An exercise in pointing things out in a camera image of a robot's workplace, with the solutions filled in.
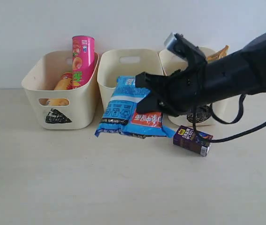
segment white table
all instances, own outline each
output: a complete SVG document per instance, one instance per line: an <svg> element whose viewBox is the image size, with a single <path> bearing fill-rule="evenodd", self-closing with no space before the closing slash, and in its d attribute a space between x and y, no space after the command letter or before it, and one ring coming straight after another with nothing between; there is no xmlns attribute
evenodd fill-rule
<svg viewBox="0 0 266 225"><path fill-rule="evenodd" d="M96 138L102 113L45 130L23 90L0 90L0 225L266 224L266 128L201 157L167 138ZM200 130L219 138L265 120L266 94L248 96L239 124Z"/></svg>

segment white wall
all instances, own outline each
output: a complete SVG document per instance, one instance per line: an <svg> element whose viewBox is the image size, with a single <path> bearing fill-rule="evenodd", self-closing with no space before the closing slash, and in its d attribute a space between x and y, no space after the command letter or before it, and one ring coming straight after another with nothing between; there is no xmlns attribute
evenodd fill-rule
<svg viewBox="0 0 266 225"><path fill-rule="evenodd" d="M196 45L238 50L266 32L266 0L0 0L0 88L20 82L42 55L91 35L96 51L162 49L171 31Z"/></svg>

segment plastic snack bag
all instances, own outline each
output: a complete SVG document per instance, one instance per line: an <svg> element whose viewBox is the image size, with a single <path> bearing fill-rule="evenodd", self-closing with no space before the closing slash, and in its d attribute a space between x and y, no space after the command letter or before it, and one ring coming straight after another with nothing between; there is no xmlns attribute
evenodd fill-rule
<svg viewBox="0 0 266 225"><path fill-rule="evenodd" d="M136 106L150 91L135 87L134 76L120 76L107 109L95 135L101 132L146 138L149 136L173 137L175 132L162 125L162 113L136 113Z"/></svg>

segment potato chip can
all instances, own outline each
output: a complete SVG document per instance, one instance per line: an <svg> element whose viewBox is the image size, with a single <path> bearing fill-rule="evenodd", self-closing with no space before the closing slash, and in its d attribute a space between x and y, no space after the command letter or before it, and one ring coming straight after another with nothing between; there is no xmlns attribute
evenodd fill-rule
<svg viewBox="0 0 266 225"><path fill-rule="evenodd" d="M88 83L94 71L94 38L72 37L72 88Z"/></svg>

